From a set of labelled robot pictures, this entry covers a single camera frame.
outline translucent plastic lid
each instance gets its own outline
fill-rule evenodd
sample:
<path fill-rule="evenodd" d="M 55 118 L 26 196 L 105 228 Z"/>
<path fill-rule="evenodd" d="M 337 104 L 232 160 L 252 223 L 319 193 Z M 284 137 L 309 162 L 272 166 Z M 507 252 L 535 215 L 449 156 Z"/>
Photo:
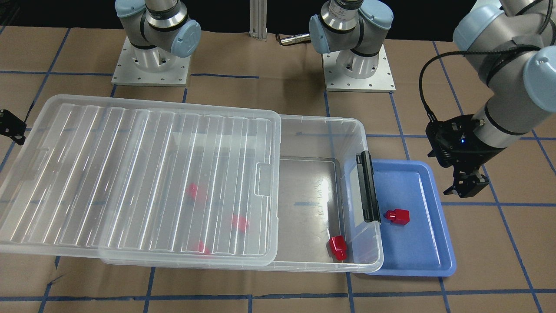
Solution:
<path fill-rule="evenodd" d="M 269 264 L 280 125 L 265 110 L 55 96 L 0 189 L 0 250 Z"/>

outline box handle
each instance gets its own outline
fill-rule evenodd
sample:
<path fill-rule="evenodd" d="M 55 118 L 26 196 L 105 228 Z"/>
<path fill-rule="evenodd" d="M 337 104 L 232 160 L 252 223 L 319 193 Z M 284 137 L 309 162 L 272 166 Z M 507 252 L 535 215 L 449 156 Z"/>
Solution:
<path fill-rule="evenodd" d="M 355 155 L 357 172 L 359 174 L 359 188 L 363 204 L 363 220 L 367 223 L 378 221 L 380 223 L 379 203 L 376 200 L 375 182 L 373 179 L 373 164 L 371 154 L 363 151 Z"/>

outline white mounting plate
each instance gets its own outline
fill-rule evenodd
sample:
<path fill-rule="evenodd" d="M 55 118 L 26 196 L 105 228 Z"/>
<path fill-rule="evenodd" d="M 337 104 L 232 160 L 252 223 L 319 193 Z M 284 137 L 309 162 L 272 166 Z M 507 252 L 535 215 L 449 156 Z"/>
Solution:
<path fill-rule="evenodd" d="M 343 74 L 336 67 L 336 59 L 339 54 L 340 51 L 322 55 L 327 91 L 391 92 L 396 90 L 384 46 L 380 48 L 376 73 L 367 79 L 355 79 Z"/>
<path fill-rule="evenodd" d="M 172 66 L 162 72 L 146 72 L 133 60 L 133 49 L 128 38 L 123 44 L 118 64 L 112 76 L 113 85 L 186 87 L 191 56 L 176 58 Z"/>

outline black latch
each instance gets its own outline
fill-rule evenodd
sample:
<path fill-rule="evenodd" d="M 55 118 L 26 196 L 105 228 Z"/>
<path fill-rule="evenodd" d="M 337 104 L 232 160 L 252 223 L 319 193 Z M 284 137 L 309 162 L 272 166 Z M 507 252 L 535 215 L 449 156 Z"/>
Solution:
<path fill-rule="evenodd" d="M 373 164 L 371 154 L 363 151 L 356 154 L 357 170 L 359 173 L 359 188 L 361 190 L 361 201 L 363 203 L 363 219 L 370 223 L 378 221 L 380 223 L 379 203 L 376 200 L 375 181 L 373 179 Z"/>
<path fill-rule="evenodd" d="M 10 137 L 18 145 L 25 143 L 25 129 L 27 124 L 13 115 L 8 110 L 0 110 L 0 132 L 2 135 Z"/>

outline black object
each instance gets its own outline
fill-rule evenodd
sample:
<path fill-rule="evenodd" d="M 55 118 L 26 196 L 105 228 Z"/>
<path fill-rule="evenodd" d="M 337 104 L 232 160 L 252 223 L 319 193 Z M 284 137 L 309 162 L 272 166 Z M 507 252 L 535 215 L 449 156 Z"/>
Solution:
<path fill-rule="evenodd" d="M 440 166 L 454 167 L 454 184 L 444 194 L 456 193 L 460 198 L 475 196 L 490 181 L 479 174 L 479 167 L 499 154 L 503 149 L 494 148 L 479 140 L 473 130 L 480 121 L 472 115 L 460 115 L 447 121 L 429 122 L 426 135 Z"/>
<path fill-rule="evenodd" d="M 27 124 L 8 110 L 0 110 L 0 131 L 18 145 L 25 143 Z"/>
<path fill-rule="evenodd" d="M 367 223 L 372 221 L 379 221 L 380 223 L 379 203 L 376 200 L 371 154 L 368 151 L 363 151 L 361 154 L 356 154 L 355 159 L 357 161 L 357 171 L 359 174 L 361 202 L 363 203 L 363 219 Z"/>

